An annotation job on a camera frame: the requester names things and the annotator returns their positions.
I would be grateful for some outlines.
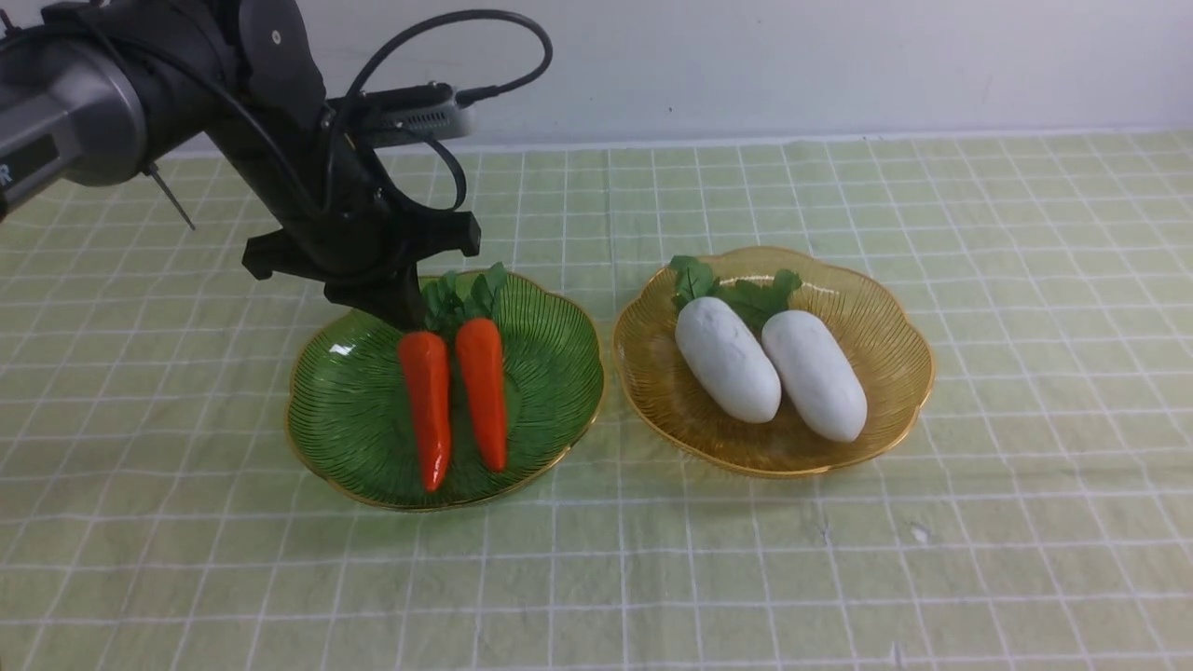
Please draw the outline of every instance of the grid tablecloth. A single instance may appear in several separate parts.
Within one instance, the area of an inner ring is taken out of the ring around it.
[[[431,156],[394,156],[437,205]],[[1193,669],[1193,134],[483,153],[503,260],[605,343],[672,254],[810,252],[889,287],[938,377],[820,479],[682,457],[617,381],[550,474],[406,516],[305,473],[296,353],[344,309],[254,283],[220,160],[0,224],[0,666]]]

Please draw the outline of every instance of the gold rim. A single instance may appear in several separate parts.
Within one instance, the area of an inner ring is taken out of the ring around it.
[[[484,271],[482,271],[482,270],[469,270],[469,271],[460,272],[459,276],[463,277],[465,275],[478,275],[481,272],[484,272]],[[574,307],[577,310],[580,310],[580,314],[582,314],[585,316],[585,319],[588,321],[588,326],[592,327],[593,333],[596,336],[596,362],[600,365],[600,380],[601,380],[601,383],[600,383],[600,398],[596,399],[596,406],[593,408],[593,414],[592,414],[592,417],[588,418],[588,421],[585,424],[583,429],[580,430],[580,433],[575,437],[574,441],[571,441],[567,445],[563,445],[563,449],[560,450],[558,456],[556,456],[555,458],[552,458],[546,466],[539,468],[538,470],[531,473],[526,478],[523,478],[521,480],[514,482],[513,485],[509,485],[508,487],[506,487],[503,490],[499,490],[496,492],[493,492],[490,494],[486,494],[483,497],[478,497],[478,498],[475,498],[475,499],[466,499],[466,500],[453,501],[453,503],[447,503],[447,504],[441,504],[441,505],[397,505],[397,504],[388,504],[388,503],[384,503],[384,501],[378,501],[378,500],[375,500],[375,499],[370,499],[367,497],[361,497],[360,494],[357,494],[354,492],[351,492],[351,491],[346,490],[342,485],[340,485],[339,482],[336,482],[335,480],[333,480],[333,479],[328,478],[327,475],[324,475],[322,472],[320,472],[320,469],[314,463],[310,462],[310,460],[307,458],[307,455],[302,454],[302,450],[299,450],[298,445],[295,443],[293,436],[290,433],[290,407],[295,402],[295,383],[296,383],[296,377],[297,377],[297,374],[298,374],[298,364],[302,361],[302,353],[305,352],[308,347],[310,347],[310,344],[314,343],[315,338],[319,338],[320,334],[323,333],[323,331],[327,331],[333,325],[335,325],[339,321],[346,319],[348,314],[352,314],[353,312],[361,312],[361,310],[356,310],[356,308],[352,308],[352,309],[348,310],[347,314],[345,314],[342,316],[339,316],[339,318],[329,321],[327,325],[324,325],[319,331],[316,331],[310,338],[308,338],[307,341],[303,344],[303,346],[298,350],[298,356],[295,358],[293,365],[290,367],[290,384],[289,384],[290,400],[286,401],[286,417],[285,417],[285,421],[283,424],[285,425],[284,430],[285,430],[285,435],[286,435],[286,444],[290,447],[291,454],[295,455],[295,457],[298,460],[298,462],[302,463],[303,467],[307,468],[307,470],[309,470],[313,475],[315,475],[320,480],[322,480],[322,481],[327,482],[328,485],[330,485],[333,490],[340,492],[345,497],[347,497],[347,498],[350,498],[350,499],[352,499],[352,500],[354,500],[357,503],[361,503],[361,504],[365,504],[365,505],[369,505],[369,506],[372,506],[372,507],[379,507],[379,509],[384,509],[384,510],[392,510],[392,511],[396,511],[396,512],[434,512],[434,511],[439,511],[439,510],[452,510],[452,509],[457,509],[457,507],[468,507],[468,506],[478,505],[478,504],[482,504],[482,503],[490,501],[490,500],[493,500],[495,498],[503,497],[506,494],[512,494],[514,492],[518,492],[518,491],[523,490],[524,487],[526,487],[527,485],[530,485],[531,482],[533,482],[534,480],[538,480],[539,478],[542,478],[543,474],[545,474],[548,470],[555,468],[555,466],[558,464],[561,461],[563,461],[563,457],[565,457],[568,455],[568,453],[571,451],[571,448],[574,448],[576,445],[576,443],[579,443],[581,439],[583,439],[583,437],[588,433],[588,431],[593,427],[593,425],[596,424],[596,419],[600,417],[600,411],[601,411],[602,407],[605,407],[605,400],[608,398],[607,395],[608,395],[608,388],[610,388],[610,384],[607,383],[608,382],[607,381],[608,368],[606,367],[606,363],[605,363],[605,347],[602,347],[601,344],[600,344],[600,331],[596,328],[596,321],[592,318],[592,315],[588,313],[588,310],[586,310],[583,308],[583,306],[581,306],[580,303],[573,301],[571,298],[569,298],[569,297],[567,297],[567,296],[564,296],[562,294],[556,294],[554,291],[548,291],[539,283],[534,282],[533,279],[531,279],[531,278],[528,278],[528,277],[526,277],[524,275],[518,275],[517,272],[511,272],[509,275],[518,277],[523,282],[526,282],[527,284],[530,284],[534,289],[537,289],[537,290],[539,290],[539,291],[542,291],[542,293],[544,293],[544,294],[546,294],[549,296],[555,296],[557,298],[562,298],[563,301],[570,303],[571,307]],[[438,277],[439,276],[437,276],[437,275],[420,276],[419,279],[420,281],[424,281],[424,279],[437,279]]]
[[[851,466],[857,466],[859,463],[867,462],[867,461],[870,461],[872,458],[879,457],[879,456],[882,456],[882,455],[891,451],[895,448],[895,445],[898,445],[904,439],[907,439],[908,435],[911,433],[911,430],[915,429],[915,424],[920,419],[920,411],[923,410],[923,405],[928,402],[928,398],[932,396],[932,390],[933,390],[933,388],[937,384],[937,356],[935,356],[935,352],[932,350],[932,345],[928,343],[928,339],[925,338],[923,333],[919,328],[916,328],[915,324],[913,324],[910,319],[908,319],[907,310],[903,308],[903,303],[900,302],[900,300],[895,296],[895,294],[891,293],[890,289],[888,289],[882,283],[879,283],[877,279],[874,279],[874,278],[872,278],[872,277],[870,277],[867,275],[858,272],[858,271],[855,271],[855,270],[853,270],[851,267],[845,267],[845,266],[827,264],[827,263],[821,261],[821,260],[818,260],[818,259],[816,259],[814,257],[810,257],[810,256],[808,256],[808,254],[805,254],[803,252],[797,252],[796,250],[789,250],[786,247],[775,247],[775,246],[771,246],[771,245],[758,245],[758,246],[753,246],[753,247],[741,247],[741,248],[737,248],[737,250],[731,250],[731,251],[725,252],[723,254],[706,254],[706,256],[701,256],[701,257],[698,257],[698,258],[700,260],[707,263],[707,261],[712,261],[712,260],[717,260],[717,259],[724,259],[725,257],[729,257],[730,254],[737,254],[737,253],[743,253],[743,252],[748,252],[748,251],[781,252],[781,253],[790,254],[790,256],[793,256],[793,257],[799,257],[799,258],[804,259],[805,261],[808,261],[810,264],[816,264],[816,265],[820,265],[820,266],[823,266],[823,267],[829,267],[829,269],[833,269],[833,270],[839,270],[839,271],[842,271],[842,272],[847,272],[847,273],[858,276],[861,279],[874,284],[876,287],[878,287],[879,289],[882,289],[883,293],[886,294],[886,296],[891,300],[891,302],[894,302],[894,304],[898,308],[900,314],[903,315],[903,321],[907,324],[907,326],[909,328],[911,328],[911,331],[915,332],[916,336],[920,337],[921,340],[923,340],[923,343],[925,343],[925,345],[927,345],[927,350],[928,350],[928,373],[929,373],[929,375],[928,375],[928,386],[927,386],[927,388],[923,392],[923,398],[920,399],[920,402],[917,402],[915,405],[915,407],[913,408],[911,418],[907,423],[907,427],[904,427],[903,431],[898,436],[896,436],[895,438],[892,438],[890,441],[890,443],[888,443],[886,445],[883,445],[882,448],[876,449],[874,451],[872,451],[870,454],[866,454],[866,455],[864,455],[861,457],[858,457],[858,458],[854,458],[854,460],[849,460],[849,461],[841,461],[841,462],[836,462],[836,463],[833,463],[833,464],[829,464],[829,466],[818,467],[818,468],[804,468],[804,469],[799,469],[799,470],[764,470],[764,469],[760,469],[760,468],[750,468],[748,466],[738,466],[736,463],[731,463],[731,462],[724,461],[722,458],[717,458],[717,457],[710,456],[710,455],[705,454],[704,451],[701,451],[700,449],[698,449],[698,448],[696,448],[693,445],[690,445],[690,444],[685,443],[684,441],[680,441],[680,439],[675,438],[674,436],[672,436],[670,433],[668,433],[661,426],[659,426],[657,424],[655,424],[654,420],[651,420],[649,417],[647,417],[647,414],[644,412],[642,412],[642,408],[638,406],[638,404],[635,401],[633,396],[630,394],[630,389],[629,389],[629,387],[628,387],[628,384],[625,382],[624,364],[622,363],[622,357],[619,357],[617,355],[619,333],[622,332],[622,322],[625,319],[626,313],[630,310],[631,307],[633,307],[639,301],[642,301],[643,296],[645,296],[647,288],[649,288],[654,282],[656,282],[659,279],[660,276],[662,276],[665,272],[667,272],[669,270],[667,266],[663,266],[663,267],[659,269],[654,275],[650,276],[650,279],[648,279],[647,283],[643,284],[642,289],[638,291],[638,295],[635,296],[635,298],[632,301],[630,301],[629,303],[625,304],[625,307],[622,308],[622,310],[617,315],[617,321],[613,325],[613,336],[611,338],[612,341],[610,344],[610,346],[614,351],[610,356],[613,358],[613,369],[617,371],[618,386],[622,388],[622,394],[625,396],[626,402],[630,405],[630,407],[633,408],[635,414],[637,414],[638,418],[642,419],[643,423],[645,423],[648,426],[650,426],[656,433],[659,433],[660,436],[662,436],[668,443],[670,443],[670,444],[680,448],[681,450],[684,450],[687,454],[697,456],[697,457],[699,457],[699,458],[701,458],[704,461],[707,461],[709,463],[712,463],[713,466],[717,466],[719,468],[723,468],[723,469],[733,472],[733,473],[738,473],[741,475],[752,475],[752,476],[755,476],[755,478],[767,478],[767,479],[772,479],[772,480],[790,480],[790,479],[795,479],[795,478],[808,478],[808,476],[811,476],[811,475],[821,475],[821,474],[828,473],[830,470],[839,470],[841,468],[848,468]]]

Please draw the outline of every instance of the carrot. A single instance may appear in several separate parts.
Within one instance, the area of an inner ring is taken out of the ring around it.
[[[410,396],[422,486],[434,492],[443,484],[451,462],[447,344],[435,333],[415,331],[398,341],[397,361]]]
[[[506,375],[497,325],[488,318],[464,322],[456,333],[456,359],[481,461],[500,473],[506,469]]]

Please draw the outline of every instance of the wall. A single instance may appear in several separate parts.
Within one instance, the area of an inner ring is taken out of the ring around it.
[[[542,23],[555,64],[477,107],[477,143],[1193,124],[1188,0],[299,2],[334,94],[435,13],[489,6]],[[39,5],[18,0],[16,14]],[[519,30],[440,29],[369,88],[517,76],[538,57]]]

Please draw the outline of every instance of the green plate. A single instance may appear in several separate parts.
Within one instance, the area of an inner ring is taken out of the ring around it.
[[[459,276],[462,295],[476,276]],[[295,454],[348,497],[404,511],[480,503],[542,475],[596,419],[605,394],[596,328],[583,308],[515,273],[501,290],[495,321],[509,415],[505,472],[492,473],[481,462],[453,371],[451,466],[437,492],[422,488],[396,359],[402,333],[359,310],[324,327],[295,364],[286,412]]]

